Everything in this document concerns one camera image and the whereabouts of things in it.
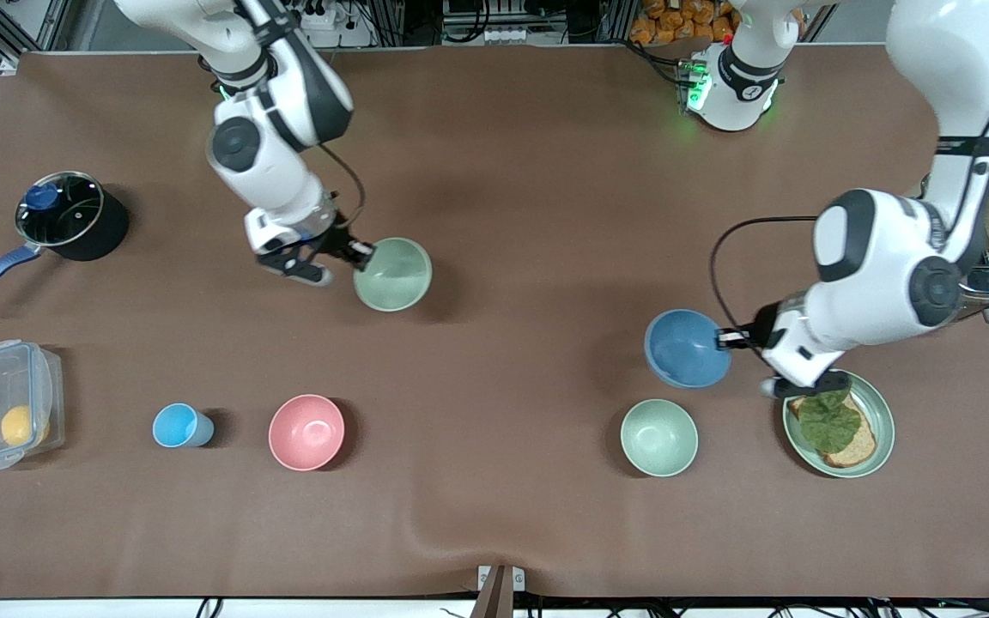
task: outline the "green bowl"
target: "green bowl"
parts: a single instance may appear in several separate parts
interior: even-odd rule
[[[425,296],[432,279],[433,264],[419,243],[382,239],[365,270],[354,270],[354,289],[377,312],[401,312]]]
[[[872,457],[860,462],[853,467],[834,467],[827,465],[823,461],[819,451],[809,445],[804,434],[800,432],[800,421],[796,415],[788,409],[788,403],[796,397],[789,397],[781,404],[781,411],[785,418],[785,434],[788,435],[789,442],[792,442],[796,453],[808,462],[813,469],[819,470],[828,476],[837,478],[860,478],[876,472],[884,462],[891,457],[891,447],[895,446],[895,422],[891,419],[891,408],[884,402],[883,396],[876,390],[875,386],[869,384],[866,379],[851,372],[845,372],[852,377],[852,387],[849,394],[857,403],[860,411],[864,412],[868,418],[868,425],[872,426],[872,434],[876,437],[876,452]]]
[[[674,476],[697,457],[697,426],[682,406],[664,399],[635,404],[621,423],[628,461],[652,476]]]

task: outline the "green plate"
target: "green plate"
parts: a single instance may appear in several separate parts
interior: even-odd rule
[[[860,411],[864,412],[868,418],[868,425],[872,427],[872,434],[876,435],[876,452],[872,457],[860,462],[853,467],[834,467],[827,465],[823,461],[822,455],[809,445],[804,434],[800,432],[800,421],[796,415],[788,409],[788,403],[796,397],[789,397],[781,403],[781,412],[785,419],[785,433],[788,434],[789,442],[792,442],[793,449],[804,458],[813,469],[819,470],[823,474],[836,476],[839,478],[860,478],[876,472],[883,466],[883,463],[891,457],[891,447],[895,446],[895,422],[891,420],[891,408],[884,402],[883,396],[876,390],[876,387],[869,384],[866,379],[851,372],[845,372],[852,377],[852,388],[849,394],[857,403]]]

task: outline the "container lid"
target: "container lid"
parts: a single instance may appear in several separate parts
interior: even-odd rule
[[[17,204],[15,227],[43,246],[70,243],[98,219],[105,193],[82,172],[58,172],[36,181]]]
[[[51,411],[52,373],[38,345],[0,342],[0,469],[43,441]]]

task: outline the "lettuce leaf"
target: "lettuce leaf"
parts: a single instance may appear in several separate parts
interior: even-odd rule
[[[849,390],[820,392],[800,403],[800,433],[823,453],[839,453],[860,429],[860,413],[848,408]]]

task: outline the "lemon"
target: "lemon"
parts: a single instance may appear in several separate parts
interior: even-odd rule
[[[3,417],[3,426],[1,429],[3,430],[3,439],[7,441],[7,445],[20,446],[27,443],[33,437],[33,420],[30,418],[28,406],[10,408],[7,415]],[[47,437],[48,426],[44,425],[44,429],[40,431],[38,443],[44,442],[44,438]]]

